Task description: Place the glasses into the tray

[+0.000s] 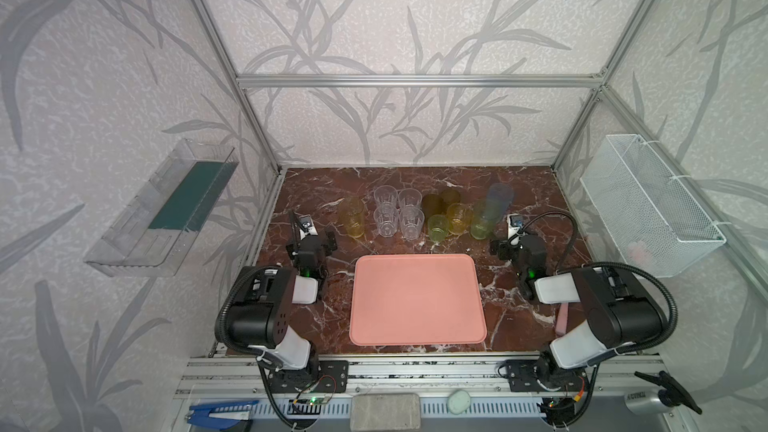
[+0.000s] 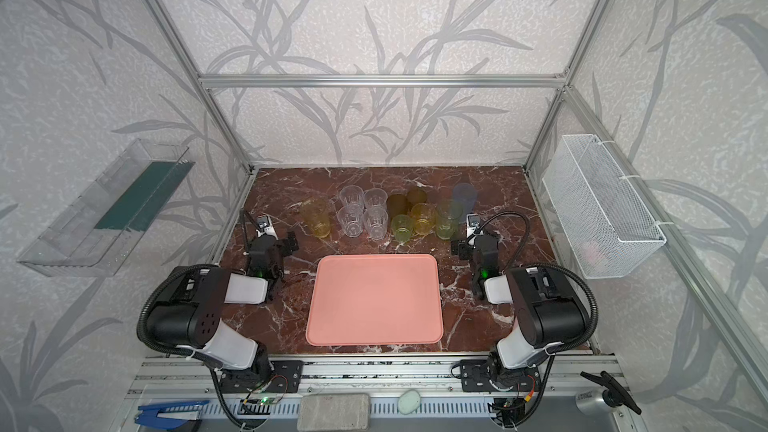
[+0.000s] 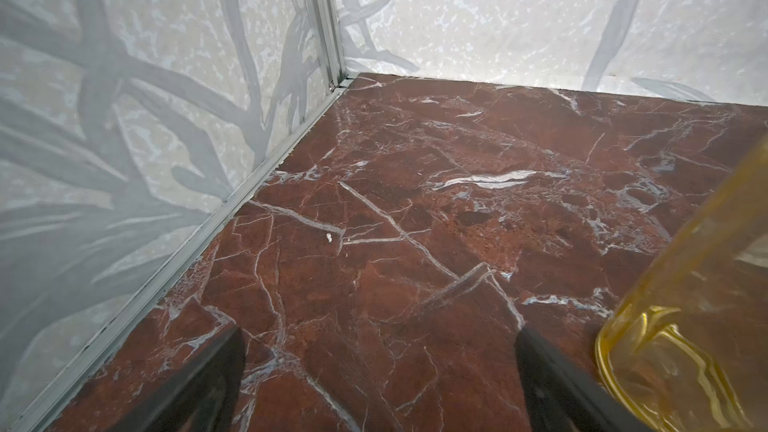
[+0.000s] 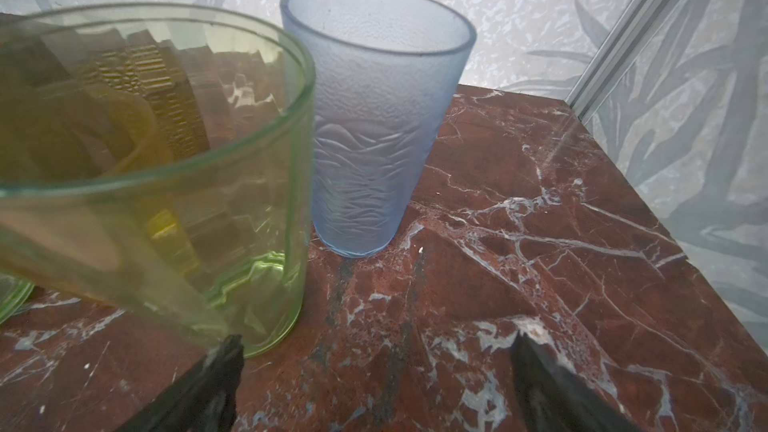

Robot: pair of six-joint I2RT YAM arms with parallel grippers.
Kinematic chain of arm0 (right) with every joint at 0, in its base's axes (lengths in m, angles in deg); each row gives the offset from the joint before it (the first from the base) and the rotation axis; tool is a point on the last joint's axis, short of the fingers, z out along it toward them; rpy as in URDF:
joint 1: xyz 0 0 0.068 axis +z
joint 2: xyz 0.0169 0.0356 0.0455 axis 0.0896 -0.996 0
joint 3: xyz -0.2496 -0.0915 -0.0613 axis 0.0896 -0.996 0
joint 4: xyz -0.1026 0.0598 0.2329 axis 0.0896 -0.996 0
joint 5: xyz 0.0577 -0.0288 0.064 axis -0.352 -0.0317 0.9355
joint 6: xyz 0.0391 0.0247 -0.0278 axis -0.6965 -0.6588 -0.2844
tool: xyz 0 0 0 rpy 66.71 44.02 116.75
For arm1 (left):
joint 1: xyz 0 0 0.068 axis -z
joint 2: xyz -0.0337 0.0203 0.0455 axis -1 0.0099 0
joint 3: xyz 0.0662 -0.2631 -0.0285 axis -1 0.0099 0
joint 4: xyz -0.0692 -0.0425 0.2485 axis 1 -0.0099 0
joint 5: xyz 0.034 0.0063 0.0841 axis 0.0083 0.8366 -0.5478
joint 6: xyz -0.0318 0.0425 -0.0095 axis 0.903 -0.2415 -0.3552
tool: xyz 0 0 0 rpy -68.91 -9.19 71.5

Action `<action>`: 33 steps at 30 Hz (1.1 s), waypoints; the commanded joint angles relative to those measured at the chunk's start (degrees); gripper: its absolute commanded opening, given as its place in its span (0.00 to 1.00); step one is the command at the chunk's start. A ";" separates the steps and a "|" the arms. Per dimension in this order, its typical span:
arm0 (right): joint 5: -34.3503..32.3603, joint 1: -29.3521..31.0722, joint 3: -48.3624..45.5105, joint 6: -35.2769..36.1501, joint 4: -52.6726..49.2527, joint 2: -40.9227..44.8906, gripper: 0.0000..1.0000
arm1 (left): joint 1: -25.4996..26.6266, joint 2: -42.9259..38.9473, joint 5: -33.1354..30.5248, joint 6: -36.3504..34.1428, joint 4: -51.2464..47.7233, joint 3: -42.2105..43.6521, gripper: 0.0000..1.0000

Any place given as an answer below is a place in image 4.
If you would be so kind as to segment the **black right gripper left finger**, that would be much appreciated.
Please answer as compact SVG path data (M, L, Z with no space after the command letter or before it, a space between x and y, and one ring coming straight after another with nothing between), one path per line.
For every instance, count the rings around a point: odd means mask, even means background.
M117 430L230 431L243 367L241 337L230 335Z

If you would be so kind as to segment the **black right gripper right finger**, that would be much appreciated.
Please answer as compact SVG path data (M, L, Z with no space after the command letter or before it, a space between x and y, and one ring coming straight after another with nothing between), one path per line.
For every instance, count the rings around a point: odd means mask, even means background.
M528 430L638 429L528 335L517 335L510 356L515 394Z

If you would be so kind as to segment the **green short glass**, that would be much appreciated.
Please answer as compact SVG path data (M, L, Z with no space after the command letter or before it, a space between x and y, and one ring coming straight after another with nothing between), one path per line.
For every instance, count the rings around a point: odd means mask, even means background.
M1 271L200 344L266 352L302 308L315 65L241 13L1 17Z

